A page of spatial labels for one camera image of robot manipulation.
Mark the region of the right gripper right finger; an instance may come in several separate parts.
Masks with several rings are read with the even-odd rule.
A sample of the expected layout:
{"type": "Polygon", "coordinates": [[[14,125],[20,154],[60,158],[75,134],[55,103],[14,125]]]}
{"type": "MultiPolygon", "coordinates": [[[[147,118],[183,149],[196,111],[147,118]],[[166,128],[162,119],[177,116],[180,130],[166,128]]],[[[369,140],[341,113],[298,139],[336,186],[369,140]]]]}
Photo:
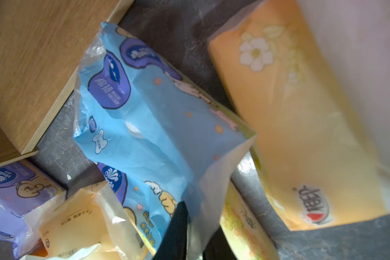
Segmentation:
{"type": "Polygon", "coordinates": [[[237,260],[233,251],[231,250],[225,234],[220,227],[211,237],[206,246],[203,255],[203,260],[237,260]]]}

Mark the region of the cream tissue pack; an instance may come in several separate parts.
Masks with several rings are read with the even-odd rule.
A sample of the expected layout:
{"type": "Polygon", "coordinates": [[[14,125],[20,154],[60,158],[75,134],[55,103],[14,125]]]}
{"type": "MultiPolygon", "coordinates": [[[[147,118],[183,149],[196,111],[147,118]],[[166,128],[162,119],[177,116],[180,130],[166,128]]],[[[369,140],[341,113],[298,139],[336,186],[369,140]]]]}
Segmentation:
{"type": "Polygon", "coordinates": [[[78,190],[56,208],[25,216],[39,247],[24,260],[143,260],[148,249],[106,182],[78,190]]]}

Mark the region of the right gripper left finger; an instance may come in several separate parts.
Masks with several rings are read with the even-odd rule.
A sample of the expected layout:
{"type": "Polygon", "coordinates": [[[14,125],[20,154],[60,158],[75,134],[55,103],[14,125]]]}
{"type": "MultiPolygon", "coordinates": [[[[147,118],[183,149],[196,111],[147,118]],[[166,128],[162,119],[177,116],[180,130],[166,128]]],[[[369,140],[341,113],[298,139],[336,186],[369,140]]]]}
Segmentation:
{"type": "Polygon", "coordinates": [[[188,213],[180,202],[153,260],[186,260],[188,213]]]}

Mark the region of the green yellow tissue pack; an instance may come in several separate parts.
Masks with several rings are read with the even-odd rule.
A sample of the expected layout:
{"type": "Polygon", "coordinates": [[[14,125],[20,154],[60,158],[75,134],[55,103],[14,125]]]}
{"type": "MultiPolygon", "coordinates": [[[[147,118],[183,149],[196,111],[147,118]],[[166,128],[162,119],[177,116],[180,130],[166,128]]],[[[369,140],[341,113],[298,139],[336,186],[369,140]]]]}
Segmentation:
{"type": "Polygon", "coordinates": [[[279,254],[232,182],[229,183],[220,225],[239,260],[278,260],[279,254]]]}

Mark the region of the white tissue pack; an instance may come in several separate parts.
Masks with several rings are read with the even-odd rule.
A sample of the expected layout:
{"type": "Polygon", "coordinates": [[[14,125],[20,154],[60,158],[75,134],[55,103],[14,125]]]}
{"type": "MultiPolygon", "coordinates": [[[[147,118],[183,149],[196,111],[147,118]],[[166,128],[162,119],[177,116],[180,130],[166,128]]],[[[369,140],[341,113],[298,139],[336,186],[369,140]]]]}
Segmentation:
{"type": "Polygon", "coordinates": [[[0,167],[0,241],[13,244],[15,258],[27,254],[40,239],[42,215],[65,199],[65,189],[25,159],[0,167]]]}

